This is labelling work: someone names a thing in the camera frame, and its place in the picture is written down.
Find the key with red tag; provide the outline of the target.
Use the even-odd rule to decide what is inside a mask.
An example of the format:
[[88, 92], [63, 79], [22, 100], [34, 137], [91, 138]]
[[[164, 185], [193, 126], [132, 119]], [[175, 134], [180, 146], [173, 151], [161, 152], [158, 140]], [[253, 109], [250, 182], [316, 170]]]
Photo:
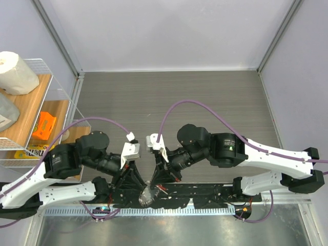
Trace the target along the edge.
[[157, 184], [156, 187], [158, 187], [158, 188], [159, 188], [161, 191], [163, 191], [163, 192], [167, 190], [167, 188], [163, 187], [163, 186], [160, 185], [160, 184]]

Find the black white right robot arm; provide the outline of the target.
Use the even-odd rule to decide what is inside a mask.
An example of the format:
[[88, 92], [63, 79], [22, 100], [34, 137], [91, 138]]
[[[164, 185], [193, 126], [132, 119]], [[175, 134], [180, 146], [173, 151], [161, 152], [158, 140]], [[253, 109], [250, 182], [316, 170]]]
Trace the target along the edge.
[[181, 146], [170, 151], [161, 135], [153, 133], [146, 137], [147, 147], [156, 162], [152, 186], [180, 182], [183, 169], [203, 160], [219, 168], [254, 167], [267, 170], [251, 177], [234, 178], [232, 196], [238, 202], [263, 191], [283, 187], [294, 193], [311, 194], [325, 184], [323, 172], [314, 169], [318, 160], [315, 148], [301, 152], [286, 151], [232, 133], [210, 133], [206, 128], [193, 124], [180, 128], [177, 140]]

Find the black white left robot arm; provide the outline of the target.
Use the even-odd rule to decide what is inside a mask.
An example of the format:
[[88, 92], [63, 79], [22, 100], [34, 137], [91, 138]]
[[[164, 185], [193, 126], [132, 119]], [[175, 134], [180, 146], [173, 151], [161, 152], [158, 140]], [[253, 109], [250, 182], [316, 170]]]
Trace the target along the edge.
[[[94, 131], [74, 143], [55, 146], [35, 170], [14, 182], [1, 184], [1, 218], [25, 219], [58, 203], [112, 202], [114, 193], [120, 188], [143, 190], [146, 184], [135, 165], [140, 157], [139, 142], [135, 139], [126, 142], [120, 154], [108, 153], [109, 143], [105, 133]], [[112, 176], [112, 181], [95, 177], [79, 185], [57, 185], [78, 175], [83, 166]]]

